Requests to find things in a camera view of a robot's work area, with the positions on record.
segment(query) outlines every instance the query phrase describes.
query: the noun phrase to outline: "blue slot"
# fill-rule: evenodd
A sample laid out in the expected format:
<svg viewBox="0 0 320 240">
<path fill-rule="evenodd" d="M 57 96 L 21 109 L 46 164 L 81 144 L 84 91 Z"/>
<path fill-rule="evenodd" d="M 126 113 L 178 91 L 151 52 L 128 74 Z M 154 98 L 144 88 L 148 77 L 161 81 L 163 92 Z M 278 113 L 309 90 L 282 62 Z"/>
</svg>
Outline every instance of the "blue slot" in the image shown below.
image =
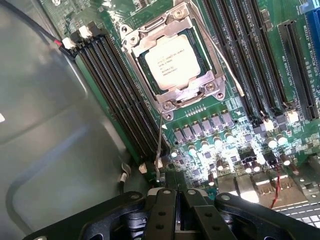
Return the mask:
<svg viewBox="0 0 320 240">
<path fill-rule="evenodd" d="M 306 13 L 317 65 L 320 67 L 320 8 Z"/>
</svg>

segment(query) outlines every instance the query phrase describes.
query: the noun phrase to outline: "black wire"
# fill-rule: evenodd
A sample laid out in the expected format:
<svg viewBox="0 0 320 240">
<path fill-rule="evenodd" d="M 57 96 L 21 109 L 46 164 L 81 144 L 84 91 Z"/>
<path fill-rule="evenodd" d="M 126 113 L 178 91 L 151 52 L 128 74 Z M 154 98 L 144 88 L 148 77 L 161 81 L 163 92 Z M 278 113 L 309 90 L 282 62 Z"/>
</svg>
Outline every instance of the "black wire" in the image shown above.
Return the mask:
<svg viewBox="0 0 320 240">
<path fill-rule="evenodd" d="M 47 32 L 36 21 L 34 21 L 32 18 L 30 18 L 28 15 L 26 15 L 24 12 L 16 8 L 11 3 L 7 2 L 6 0 L 0 0 L 0 5 L 5 7 L 7 10 L 11 11 L 17 17 L 19 17 L 25 24 L 27 24 L 35 32 L 41 32 L 43 35 L 45 35 L 48 39 L 50 39 L 53 42 L 56 42 L 56 41 L 61 42 L 59 39 L 57 39 L 56 37 L 51 35 L 49 32 Z"/>
</svg>

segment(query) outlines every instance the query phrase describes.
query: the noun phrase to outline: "green circuit board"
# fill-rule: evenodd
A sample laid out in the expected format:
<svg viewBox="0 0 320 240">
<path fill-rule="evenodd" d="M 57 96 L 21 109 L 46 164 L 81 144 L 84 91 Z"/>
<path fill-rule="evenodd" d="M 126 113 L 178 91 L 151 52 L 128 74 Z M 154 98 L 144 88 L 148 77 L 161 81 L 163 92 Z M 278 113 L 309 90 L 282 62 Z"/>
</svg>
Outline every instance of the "green circuit board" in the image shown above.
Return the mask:
<svg viewBox="0 0 320 240">
<path fill-rule="evenodd" d="M 61 0 L 59 5 L 54 5 L 51 0 L 40 0 L 40 2 L 62 38 L 68 37 L 80 26 L 87 25 L 94 21 L 99 28 L 106 28 L 108 30 L 119 50 L 121 49 L 119 34 L 119 26 L 121 24 L 127 24 L 132 29 L 136 29 L 173 7 L 172 0 Z M 197 0 L 194 1 L 194 3 L 197 5 L 208 31 L 214 37 L 215 33 L 210 19 L 207 16 L 203 1 Z M 286 53 L 278 29 L 278 25 L 286 21 L 295 22 L 296 34 L 301 45 L 308 80 L 311 83 L 311 91 L 318 109 L 320 107 L 320 78 L 318 64 L 315 59 L 315 52 L 313 50 L 306 17 L 299 12 L 298 7 L 302 4 L 301 1 L 257 0 L 257 3 L 261 11 L 267 10 L 269 13 L 272 26 L 267 32 L 267 38 L 278 69 L 278 74 L 280 75 L 283 84 L 285 95 L 288 101 L 297 103 L 299 102 L 297 94 L 297 88 L 299 88 L 299 86 L 294 84 L 292 74 L 288 70 Z M 130 73 L 132 76 L 135 76 L 125 55 L 121 51 L 119 52 L 122 54 L 121 57 L 128 66 Z M 118 125 L 117 121 L 112 119 L 107 102 L 104 100 L 83 62 L 78 57 L 76 58 L 76 62 L 106 114 L 110 116 L 111 121 L 130 150 L 132 156 L 138 164 L 141 164 L 142 162 L 140 161 L 139 155 L 135 152 L 132 144 L 127 140 L 126 134 Z M 246 116 L 241 97 L 238 94 L 235 84 L 232 81 L 225 64 L 221 63 L 221 65 L 227 77 L 227 81 L 225 82 L 225 98 L 223 101 L 218 101 L 213 96 L 209 96 L 200 102 L 176 110 L 174 112 L 173 120 L 164 121 L 162 136 L 167 141 L 170 149 L 175 149 L 179 153 L 178 157 L 173 158 L 168 156 L 167 164 L 165 164 L 164 167 L 166 171 L 184 171 L 190 186 L 192 186 L 194 182 L 205 184 L 208 180 L 210 164 L 216 159 L 216 156 L 226 160 L 225 164 L 227 164 L 227 160 L 231 157 L 236 157 L 239 160 L 239 153 L 253 149 L 257 158 L 261 159 L 263 158 L 264 153 L 270 151 L 265 141 L 266 138 L 275 138 L 278 134 L 283 134 L 283 136 L 287 138 L 287 143 L 278 145 L 272 149 L 275 155 L 285 153 L 293 162 L 299 164 L 305 161 L 307 155 L 320 152 L 320 120 L 314 119 L 309 121 L 305 119 L 302 110 L 299 108 L 297 109 L 299 121 L 293 123 L 288 122 L 285 130 L 276 127 L 265 133 L 263 136 L 255 134 L 253 127 Z M 144 101 L 147 103 L 153 118 L 159 125 L 159 113 L 150 103 L 148 103 L 149 99 L 138 79 L 133 80 Z M 256 82 L 256 87 L 259 89 L 261 86 Z M 190 128 L 195 123 L 201 123 L 206 119 L 210 119 L 213 115 L 221 116 L 221 114 L 224 113 L 230 114 L 233 121 L 232 126 L 224 125 L 222 129 L 216 129 L 213 132 L 205 132 L 202 136 L 195 136 L 193 139 L 184 142 L 177 142 L 177 137 L 175 135 L 177 130 L 182 131 L 183 128 Z M 232 133 L 234 136 L 233 143 L 226 142 L 226 133 Z M 249 135 L 252 136 L 251 140 L 246 138 L 246 136 Z M 214 146 L 214 137 L 221 138 L 223 142 L 222 147 L 216 148 Z M 205 153 L 202 151 L 201 142 L 203 140 L 206 140 L 209 143 L 210 157 L 205 156 Z M 197 151 L 194 156 L 190 156 L 188 153 L 190 144 L 195 146 Z M 234 169 L 225 167 L 224 171 L 219 174 L 225 175 L 229 173 L 241 175 L 244 173 L 244 169 L 241 164 L 235 163 Z M 153 171 L 148 172 L 147 174 L 149 180 L 155 178 L 155 173 Z"/>
</svg>

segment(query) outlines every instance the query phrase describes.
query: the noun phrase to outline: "ram slot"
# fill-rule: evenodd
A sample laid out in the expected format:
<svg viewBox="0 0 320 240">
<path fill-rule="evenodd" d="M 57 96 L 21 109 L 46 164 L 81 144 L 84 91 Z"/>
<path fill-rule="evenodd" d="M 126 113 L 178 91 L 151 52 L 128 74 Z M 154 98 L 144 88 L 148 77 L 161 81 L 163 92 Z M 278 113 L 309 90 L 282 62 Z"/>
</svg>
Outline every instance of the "ram slot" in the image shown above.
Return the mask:
<svg viewBox="0 0 320 240">
<path fill-rule="evenodd" d="M 205 0 L 203 1 L 206 13 L 210 19 L 210 22 L 214 28 L 214 33 L 215 36 L 217 37 L 218 43 L 221 47 L 221 49 L 224 52 L 224 56 L 226 58 L 226 60 L 228 61 L 232 71 L 235 73 L 237 79 L 247 79 L 248 78 L 248 71 L 247 70 L 243 70 L 242 66 L 237 67 L 237 63 L 235 61 L 235 59 L 232 57 L 234 55 L 233 51 L 231 50 L 228 40 L 223 32 L 223 29 L 219 23 L 219 19 L 218 16 L 215 12 L 215 8 L 213 6 L 213 3 L 211 0 Z M 249 118 L 249 120 L 255 125 L 255 123 L 257 122 L 257 117 L 255 116 L 252 107 L 249 104 L 249 99 L 248 96 L 245 95 L 244 97 L 241 97 L 241 103 L 242 106 L 244 108 L 244 111 L 247 115 L 247 117 Z"/>
<path fill-rule="evenodd" d="M 155 152 L 158 148 L 158 138 L 159 138 L 159 126 L 156 124 L 155 119 L 152 117 L 147 105 L 145 104 L 145 100 L 142 97 L 141 93 L 138 91 L 136 85 L 133 82 L 132 76 L 130 76 L 127 66 L 124 64 L 123 60 L 120 57 L 118 49 L 115 47 L 113 41 L 110 38 L 110 35 L 105 35 L 102 38 L 102 45 L 106 53 L 109 53 L 109 57 L 113 61 L 113 67 L 117 69 L 119 75 L 122 76 L 121 84 L 127 87 L 128 92 L 130 93 L 129 100 L 131 103 L 135 104 L 139 111 L 139 115 L 143 118 L 144 124 L 142 125 L 142 129 L 147 128 L 149 134 L 153 136 L 155 140 Z M 166 155 L 169 153 L 169 147 L 164 139 L 161 141 L 163 154 Z"/>
<path fill-rule="evenodd" d="M 115 59 L 113 58 L 115 56 L 110 56 L 108 52 L 105 51 L 106 49 L 104 49 L 103 47 L 103 39 L 93 42 L 92 48 L 90 48 L 90 50 L 94 51 L 96 56 L 98 56 L 99 64 L 103 67 L 103 70 L 107 75 L 109 81 L 112 83 L 120 99 L 125 104 L 126 109 L 123 109 L 122 111 L 126 112 L 127 115 L 131 118 L 133 123 L 136 125 L 137 130 L 140 133 L 143 133 L 143 126 L 146 126 L 147 128 L 149 128 L 149 126 L 147 124 L 147 121 L 143 119 L 143 116 L 139 112 L 139 103 L 133 102 L 130 90 L 125 84 L 123 84 L 123 76 L 120 72 L 118 72 L 118 68 L 115 66 L 115 64 L 112 63 L 112 59 Z M 146 132 L 146 134 L 141 134 L 140 136 L 151 151 L 157 149 L 156 139 L 152 134 Z"/>
<path fill-rule="evenodd" d="M 74 35 L 81 60 L 104 96 L 109 112 L 143 161 L 152 160 L 158 148 L 159 127 L 138 92 L 117 47 L 108 34 L 91 25 L 96 37 L 83 41 Z M 169 153 L 164 139 L 162 155 Z"/>
<path fill-rule="evenodd" d="M 307 120 L 317 119 L 319 118 L 318 109 L 309 81 L 295 22 L 287 21 L 280 24 L 278 30 L 304 117 Z"/>
<path fill-rule="evenodd" d="M 242 8 L 243 5 L 241 6 L 239 1 L 233 0 L 233 2 L 238 5 L 238 9 L 240 9 L 242 16 L 248 16 Z M 266 76 L 267 78 L 262 79 L 262 84 L 265 85 L 266 93 L 268 94 L 268 105 L 272 112 L 277 116 L 284 110 L 292 110 L 294 108 L 294 104 L 293 102 L 288 101 L 285 94 L 285 89 L 270 47 L 267 31 L 264 26 L 263 17 L 258 7 L 257 0 L 245 0 L 243 3 L 245 3 L 250 14 L 250 20 L 253 23 L 251 24 L 253 28 L 252 30 L 256 33 L 257 44 L 260 48 L 259 52 L 262 55 L 268 73 L 268 76 Z M 270 80 L 270 83 L 272 83 L 273 90 L 270 89 L 268 79 Z M 277 107 L 274 97 L 276 97 L 277 101 L 281 104 L 281 109 Z"/>
<path fill-rule="evenodd" d="M 247 82 L 246 85 L 250 89 L 253 105 L 257 112 L 260 114 L 260 119 L 264 120 L 265 118 L 267 118 L 268 112 L 265 110 L 263 102 L 261 101 L 260 94 L 257 91 L 256 84 L 254 82 L 254 76 L 250 70 L 250 65 L 246 61 L 247 56 L 245 54 L 244 48 L 242 44 L 240 44 L 240 42 L 238 41 L 237 29 L 228 10 L 227 3 L 225 2 L 225 0 L 217 0 L 216 3 L 221 10 L 221 17 L 223 19 L 223 22 L 225 23 L 225 27 L 228 30 L 229 37 L 231 40 L 230 43 L 233 45 L 233 49 L 237 52 L 237 56 L 240 59 L 240 63 L 242 63 L 241 65 L 244 68 Z"/>
<path fill-rule="evenodd" d="M 110 86 L 109 82 L 105 80 L 103 75 L 100 75 L 100 70 L 97 68 L 96 62 L 94 62 L 92 57 L 88 57 L 84 50 L 79 52 L 79 57 L 84 63 L 86 69 L 89 71 L 91 77 L 93 78 L 95 84 L 98 86 L 101 94 L 104 96 L 112 117 L 120 124 L 123 131 L 126 133 L 129 141 L 133 147 L 138 151 L 138 154 L 145 158 L 148 154 L 144 151 L 144 148 L 140 144 L 139 136 L 136 135 L 132 125 L 126 120 L 128 117 L 118 109 L 123 108 L 122 103 L 116 97 L 117 94 Z"/>
</svg>

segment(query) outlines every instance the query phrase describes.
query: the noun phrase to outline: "pcie slot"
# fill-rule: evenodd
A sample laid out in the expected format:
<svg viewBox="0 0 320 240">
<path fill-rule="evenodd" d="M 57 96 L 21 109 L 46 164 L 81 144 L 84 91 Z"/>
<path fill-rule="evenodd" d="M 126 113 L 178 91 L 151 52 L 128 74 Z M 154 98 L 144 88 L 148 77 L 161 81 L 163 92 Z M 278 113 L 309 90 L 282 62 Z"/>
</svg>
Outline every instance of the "pcie slot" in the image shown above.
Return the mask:
<svg viewBox="0 0 320 240">
<path fill-rule="evenodd" d="M 259 93 L 257 92 L 256 84 L 254 82 L 254 77 L 252 75 L 252 72 L 250 71 L 250 66 L 248 65 L 248 62 L 246 61 L 247 58 L 246 58 L 244 48 L 238 41 L 237 29 L 234 26 L 234 22 L 228 10 L 227 3 L 225 2 L 225 0 L 217 0 L 216 3 L 221 10 L 221 13 L 222 13 L 221 17 L 224 19 L 226 28 L 228 29 L 231 44 L 234 46 L 235 51 L 237 51 L 237 55 L 240 58 L 242 67 L 244 68 L 244 71 L 246 74 L 246 81 L 248 83 L 247 86 L 250 89 L 253 104 L 257 109 L 258 113 L 260 114 L 260 118 L 263 120 L 264 118 L 267 117 L 268 113 L 264 108 L 264 105 L 261 101 Z"/>
<path fill-rule="evenodd" d="M 304 117 L 307 120 L 317 119 L 319 117 L 318 109 L 309 81 L 295 22 L 287 21 L 280 24 L 278 30 Z"/>
<path fill-rule="evenodd" d="M 215 12 L 215 8 L 213 6 L 213 3 L 211 0 L 205 0 L 205 1 L 203 1 L 203 4 L 205 6 L 207 15 L 209 16 L 211 24 L 213 25 L 214 32 L 215 32 L 215 35 L 218 39 L 218 42 L 225 53 L 224 56 L 227 59 L 227 61 L 229 62 L 230 67 L 232 68 L 232 71 L 236 74 L 237 79 L 240 80 L 241 79 L 240 76 L 242 76 L 242 73 L 236 67 L 236 62 L 232 58 L 233 52 L 230 49 L 228 40 L 227 40 L 226 36 L 224 35 L 223 29 L 219 23 L 219 19 L 218 19 L 216 12 Z M 246 71 L 246 70 L 243 70 L 242 72 L 245 74 L 248 73 L 248 71 Z M 241 97 L 240 99 L 241 99 L 244 111 L 246 112 L 246 115 L 248 116 L 249 120 L 252 121 L 253 123 L 256 122 L 256 116 L 252 110 L 252 107 L 249 104 L 248 96 L 245 95 L 244 97 Z"/>
<path fill-rule="evenodd" d="M 246 16 L 247 14 L 244 12 L 241 4 L 237 0 L 232 0 L 234 4 L 237 5 L 236 9 L 239 9 L 241 11 L 242 16 Z M 245 5 L 247 6 L 247 9 L 250 13 L 251 19 L 253 20 L 252 26 L 258 26 L 258 28 L 253 29 L 256 32 L 257 39 L 260 43 L 261 47 L 261 54 L 263 55 L 263 58 L 265 60 L 265 64 L 267 66 L 267 71 L 270 74 L 270 78 L 272 83 L 274 84 L 273 90 L 275 91 L 275 96 L 278 99 L 278 102 L 281 104 L 282 110 L 291 110 L 294 108 L 294 105 L 292 102 L 289 102 L 284 86 L 282 84 L 281 77 L 278 72 L 278 68 L 274 59 L 274 56 L 272 54 L 272 50 L 270 47 L 270 43 L 268 40 L 268 36 L 265 30 L 263 17 L 261 14 L 261 11 L 258 7 L 257 0 L 245 0 Z M 268 94 L 268 104 L 271 108 L 271 110 L 276 114 L 280 114 L 281 111 L 277 107 L 275 101 L 274 101 L 274 95 L 272 94 L 272 90 L 269 87 L 268 79 L 263 79 L 263 84 L 265 85 L 267 94 Z"/>
</svg>

